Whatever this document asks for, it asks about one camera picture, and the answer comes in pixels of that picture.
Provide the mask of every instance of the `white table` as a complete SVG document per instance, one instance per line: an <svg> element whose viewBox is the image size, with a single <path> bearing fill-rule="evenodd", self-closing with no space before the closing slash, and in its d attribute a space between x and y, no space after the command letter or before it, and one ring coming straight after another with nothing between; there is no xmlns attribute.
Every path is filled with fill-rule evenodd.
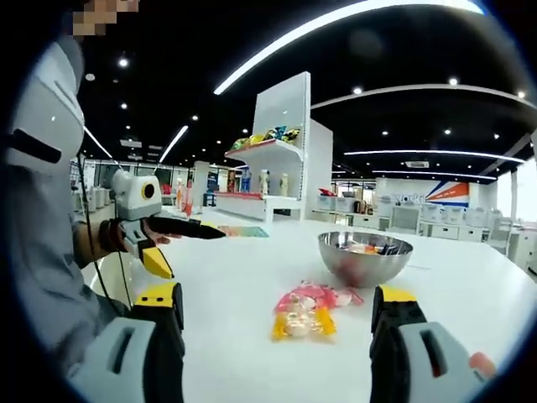
<svg viewBox="0 0 537 403"><path fill-rule="evenodd" d="M196 403L369 402L373 290L365 304L333 312L332 345L273 343L273 309L301 280L337 285L316 236L345 227L284 220L260 224L205 209L202 221L261 226L270 238L183 238L162 247L184 292L185 401ZM393 234L414 245L394 287L417 296L468 350L496 365L511 353L537 305L537 286L485 243ZM138 267L133 288L158 283Z"/></svg>

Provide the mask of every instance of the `ceiling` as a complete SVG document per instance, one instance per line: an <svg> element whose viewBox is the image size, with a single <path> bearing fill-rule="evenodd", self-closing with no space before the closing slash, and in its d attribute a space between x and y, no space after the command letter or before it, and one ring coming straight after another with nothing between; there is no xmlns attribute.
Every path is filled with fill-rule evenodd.
<svg viewBox="0 0 537 403"><path fill-rule="evenodd" d="M484 16L440 6L358 14L298 39L220 96L213 93L245 60L282 34L351 3L186 8L181 2L143 0L138 13L118 14L105 36L84 40L86 73L95 77L83 82L79 94L86 126L115 160L128 160L131 153L143 162L158 160L188 125L165 164L192 166L194 160L205 160L241 165L226 160L224 152L244 137L244 129L252 128L256 95L309 71L312 105L351 95L355 87L363 91L360 97L312 110L312 117L334 132L334 170L345 171L334 177L418 177L374 172L412 171L401 165L410 160L428 161L429 171L466 175L497 176L517 166L451 154L344 154L353 151L460 150L510 153L521 159L532 155L527 134L537 128L537 113L528 103L537 101L537 94L529 71L537 66L537 52L530 53L533 21L524 13L522 0L493 2ZM118 65L121 58L128 66ZM366 96L386 87L447 84L451 77L460 85L514 97L427 87ZM524 91L524 100L516 97L519 91ZM127 108L121 109L124 102ZM142 148L124 147L121 139L138 140ZM82 148L87 156L107 158L87 136Z"/></svg>

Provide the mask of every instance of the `stainless steel bowl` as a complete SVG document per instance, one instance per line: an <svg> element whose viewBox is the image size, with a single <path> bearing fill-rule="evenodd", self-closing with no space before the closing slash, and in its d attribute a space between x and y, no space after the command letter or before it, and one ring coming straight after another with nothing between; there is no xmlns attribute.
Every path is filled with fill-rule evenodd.
<svg viewBox="0 0 537 403"><path fill-rule="evenodd" d="M376 246L383 254L346 250L354 243ZM322 233L319 249L329 271L352 287L374 287L393 279L410 259L412 245L374 233Z"/></svg>

